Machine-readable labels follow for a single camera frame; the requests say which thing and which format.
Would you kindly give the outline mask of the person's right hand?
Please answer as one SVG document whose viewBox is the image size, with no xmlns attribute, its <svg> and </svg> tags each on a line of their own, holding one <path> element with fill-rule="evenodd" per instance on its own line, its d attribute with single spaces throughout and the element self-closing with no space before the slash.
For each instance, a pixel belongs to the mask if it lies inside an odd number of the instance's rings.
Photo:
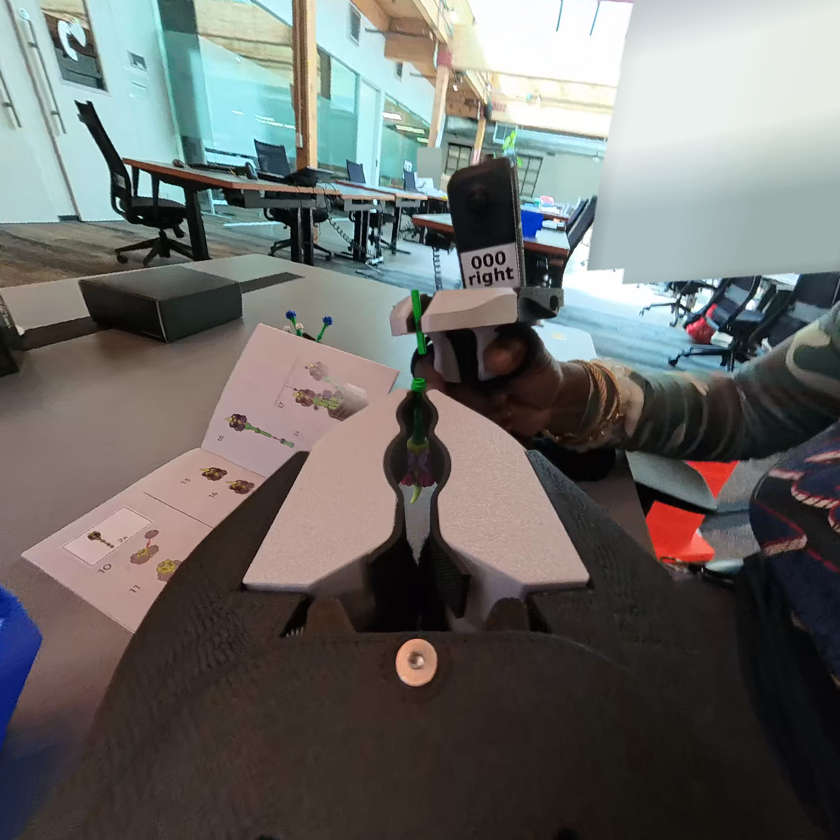
<svg viewBox="0 0 840 840">
<path fill-rule="evenodd" d="M 595 391 L 585 365 L 557 362 L 532 328 L 499 328 L 484 364 L 490 378 L 500 380 L 494 388 L 447 383 L 434 369 L 433 350 L 413 358 L 412 373 L 523 443 L 542 433 L 571 437 L 592 424 L 588 411 Z"/>
</svg>

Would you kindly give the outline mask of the person's dark clothing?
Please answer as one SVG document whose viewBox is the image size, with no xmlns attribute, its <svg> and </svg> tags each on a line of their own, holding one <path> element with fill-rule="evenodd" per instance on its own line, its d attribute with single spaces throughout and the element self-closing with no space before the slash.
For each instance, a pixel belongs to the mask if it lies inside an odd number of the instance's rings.
<svg viewBox="0 0 840 840">
<path fill-rule="evenodd" d="M 838 424 L 768 471 L 749 521 L 759 550 L 734 576 L 742 680 L 805 814 L 838 838 Z"/>
</svg>

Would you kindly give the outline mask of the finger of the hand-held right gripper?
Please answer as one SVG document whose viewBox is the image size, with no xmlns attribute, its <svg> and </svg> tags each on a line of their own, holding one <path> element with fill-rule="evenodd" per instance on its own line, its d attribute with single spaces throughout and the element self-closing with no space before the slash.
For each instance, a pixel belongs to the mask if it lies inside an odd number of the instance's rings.
<svg viewBox="0 0 840 840">
<path fill-rule="evenodd" d="M 432 297 L 422 297 L 425 334 L 497 327 L 519 317 L 519 296 L 510 288 L 439 290 Z M 391 311 L 391 333 L 398 337 L 414 332 L 409 295 Z"/>
</svg>

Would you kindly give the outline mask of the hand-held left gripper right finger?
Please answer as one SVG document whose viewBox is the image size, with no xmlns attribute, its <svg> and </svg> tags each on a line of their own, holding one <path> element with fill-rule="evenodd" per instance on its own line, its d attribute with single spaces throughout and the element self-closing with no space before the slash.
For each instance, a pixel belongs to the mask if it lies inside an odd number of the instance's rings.
<svg viewBox="0 0 840 840">
<path fill-rule="evenodd" d="M 587 586 L 590 575 L 526 449 L 444 393 L 427 399 L 443 470 L 429 537 L 447 609 L 488 615 L 500 599 Z"/>
</svg>

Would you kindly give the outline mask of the person's right forearm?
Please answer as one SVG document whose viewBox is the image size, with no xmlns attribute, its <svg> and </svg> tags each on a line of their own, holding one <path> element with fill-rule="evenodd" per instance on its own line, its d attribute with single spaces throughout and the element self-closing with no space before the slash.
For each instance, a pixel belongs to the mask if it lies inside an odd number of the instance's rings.
<svg viewBox="0 0 840 840">
<path fill-rule="evenodd" d="M 761 459 L 838 426 L 839 305 L 732 374 L 609 364 L 623 423 L 609 441 L 674 459 Z"/>
</svg>

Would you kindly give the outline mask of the black office chair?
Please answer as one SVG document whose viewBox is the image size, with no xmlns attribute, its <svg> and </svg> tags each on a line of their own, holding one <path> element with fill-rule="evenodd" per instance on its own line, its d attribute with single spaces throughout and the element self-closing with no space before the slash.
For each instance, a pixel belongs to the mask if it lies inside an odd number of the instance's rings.
<svg viewBox="0 0 840 840">
<path fill-rule="evenodd" d="M 258 174 L 261 179 L 288 186 L 316 185 L 314 171 L 307 167 L 300 171 L 291 170 L 285 146 L 259 140 L 254 140 L 254 146 L 258 162 Z M 330 220 L 329 210 L 330 203 L 327 197 L 316 199 L 315 207 L 311 210 L 311 233 L 313 235 L 318 232 L 320 224 Z M 297 218 L 292 210 L 281 207 L 265 208 L 264 215 L 269 221 L 283 224 L 291 233 L 289 238 L 277 240 L 269 247 L 269 255 L 275 257 L 279 251 L 291 249 L 298 241 Z"/>
<path fill-rule="evenodd" d="M 141 196 L 138 192 L 139 179 L 130 176 L 126 164 L 117 152 L 96 112 L 92 101 L 76 101 L 79 121 L 86 126 L 101 152 L 110 176 L 110 199 L 112 210 L 134 226 L 152 228 L 156 237 L 114 250 L 121 265 L 128 262 L 129 252 L 148 249 L 143 257 L 143 267 L 161 257 L 168 259 L 173 253 L 194 260 L 193 249 L 184 245 L 182 226 L 186 221 L 186 207 L 160 197 L 160 180 L 151 176 L 152 196 Z"/>
<path fill-rule="evenodd" d="M 734 372 L 827 314 L 838 302 L 838 288 L 836 271 L 799 275 L 791 285 L 767 276 L 723 278 L 708 304 L 687 319 L 691 344 L 670 357 L 668 366 L 718 358 L 725 372 Z"/>
</svg>

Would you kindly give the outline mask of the blue plastic bin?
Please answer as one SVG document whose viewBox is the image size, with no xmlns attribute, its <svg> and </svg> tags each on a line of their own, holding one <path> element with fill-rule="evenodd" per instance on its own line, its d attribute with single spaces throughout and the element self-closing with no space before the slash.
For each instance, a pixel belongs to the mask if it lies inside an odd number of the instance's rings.
<svg viewBox="0 0 840 840">
<path fill-rule="evenodd" d="M 35 662 L 42 636 L 22 603 L 1 588 L 1 745 Z"/>
</svg>

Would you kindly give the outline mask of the black mesh cushion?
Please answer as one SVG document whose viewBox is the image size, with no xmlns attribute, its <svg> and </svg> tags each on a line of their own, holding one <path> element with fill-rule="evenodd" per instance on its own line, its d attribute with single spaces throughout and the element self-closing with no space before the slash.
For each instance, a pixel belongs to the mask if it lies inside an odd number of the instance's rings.
<svg viewBox="0 0 840 840">
<path fill-rule="evenodd" d="M 603 480 L 610 475 L 616 464 L 616 451 L 613 448 L 576 451 L 563 447 L 548 437 L 533 437 L 529 448 L 539 452 L 573 482 Z"/>
</svg>

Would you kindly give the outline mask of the wooden table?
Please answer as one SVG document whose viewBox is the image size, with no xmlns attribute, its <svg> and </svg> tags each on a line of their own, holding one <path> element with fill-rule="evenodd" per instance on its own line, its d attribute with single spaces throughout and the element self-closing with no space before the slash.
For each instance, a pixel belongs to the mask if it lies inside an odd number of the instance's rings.
<svg viewBox="0 0 840 840">
<path fill-rule="evenodd" d="M 523 239 L 521 224 L 514 224 L 510 213 L 496 222 L 490 216 L 453 220 L 449 214 L 416 214 L 413 226 L 425 232 L 427 246 L 447 252 L 456 248 L 460 255 L 491 245 L 512 245 L 523 257 L 524 286 L 561 288 L 573 250 L 566 233 L 557 230 L 542 229 L 536 239 Z"/>
<path fill-rule="evenodd" d="M 183 190 L 186 208 L 186 225 L 194 260 L 209 260 L 206 231 L 200 207 L 199 196 L 212 190 L 225 195 L 232 194 L 237 207 L 259 209 L 281 207 L 295 213 L 298 224 L 298 241 L 291 247 L 292 261 L 312 266 L 314 264 L 314 234 L 312 234 L 311 210 L 316 199 L 327 197 L 330 205 L 354 214 L 359 222 L 352 245 L 365 260 L 367 255 L 369 216 L 381 213 L 387 204 L 396 211 L 416 208 L 424 195 L 400 189 L 385 190 L 351 182 L 319 182 L 315 186 L 294 186 L 273 183 L 256 176 L 252 166 L 240 166 L 234 170 L 207 170 L 181 163 L 161 163 L 123 157 L 131 169 L 132 176 L 139 179 L 140 173 L 150 177 L 157 175 L 160 184 L 176 186 Z"/>
</svg>

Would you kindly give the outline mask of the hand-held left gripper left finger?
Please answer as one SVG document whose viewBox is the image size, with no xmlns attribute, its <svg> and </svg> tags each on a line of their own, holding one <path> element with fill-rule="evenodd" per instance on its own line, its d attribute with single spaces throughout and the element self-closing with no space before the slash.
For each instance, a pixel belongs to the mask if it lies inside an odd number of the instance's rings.
<svg viewBox="0 0 840 840">
<path fill-rule="evenodd" d="M 385 458 L 410 401 L 410 391 L 393 391 L 312 447 L 248 567 L 247 590 L 334 596 L 350 615 L 375 614 L 369 562 L 404 523 Z"/>
</svg>

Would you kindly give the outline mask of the grey desk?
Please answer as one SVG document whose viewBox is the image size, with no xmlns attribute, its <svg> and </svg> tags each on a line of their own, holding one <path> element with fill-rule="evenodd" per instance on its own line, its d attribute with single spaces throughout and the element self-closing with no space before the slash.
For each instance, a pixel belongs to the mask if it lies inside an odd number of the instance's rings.
<svg viewBox="0 0 840 840">
<path fill-rule="evenodd" d="M 388 312 L 406 290 L 246 255 L 179 266 L 244 288 L 240 320 L 174 343 L 117 330 L 33 345 L 2 377 L 2 586 L 42 644 L 2 749 L 2 828 L 68 771 L 130 632 L 22 558 L 24 550 L 198 446 L 245 343 L 283 313 L 328 314 L 329 341 L 406 378 L 410 348 Z"/>
</svg>

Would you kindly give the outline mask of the white instruction booklet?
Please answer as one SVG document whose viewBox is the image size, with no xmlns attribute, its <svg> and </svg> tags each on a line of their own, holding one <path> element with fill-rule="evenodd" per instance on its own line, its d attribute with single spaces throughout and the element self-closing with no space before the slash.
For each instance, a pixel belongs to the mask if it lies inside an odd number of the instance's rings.
<svg viewBox="0 0 840 840">
<path fill-rule="evenodd" d="M 288 460 L 370 402 L 397 370 L 260 324 L 202 445 L 23 552 L 23 559 L 135 632 L 195 547 Z"/>
</svg>

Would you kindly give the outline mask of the matte black box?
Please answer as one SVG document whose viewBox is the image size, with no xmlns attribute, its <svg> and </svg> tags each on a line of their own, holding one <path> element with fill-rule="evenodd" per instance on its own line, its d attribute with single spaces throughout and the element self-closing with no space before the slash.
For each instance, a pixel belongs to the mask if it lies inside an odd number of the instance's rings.
<svg viewBox="0 0 840 840">
<path fill-rule="evenodd" d="M 91 319 L 173 343 L 243 316 L 240 285 L 187 266 L 162 266 L 81 278 L 77 282 Z"/>
</svg>

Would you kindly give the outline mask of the orange traffic cone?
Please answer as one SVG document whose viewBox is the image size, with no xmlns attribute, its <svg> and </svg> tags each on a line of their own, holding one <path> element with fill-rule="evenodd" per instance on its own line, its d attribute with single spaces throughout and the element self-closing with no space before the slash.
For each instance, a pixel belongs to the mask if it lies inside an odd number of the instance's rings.
<svg viewBox="0 0 840 840">
<path fill-rule="evenodd" d="M 738 464 L 738 461 L 688 461 L 682 465 L 703 477 L 716 501 Z M 655 501 L 646 514 L 646 524 L 657 560 L 671 566 L 703 566 L 714 560 L 715 550 L 700 535 L 700 526 L 706 517 L 706 513 L 678 509 L 675 503 Z"/>
</svg>

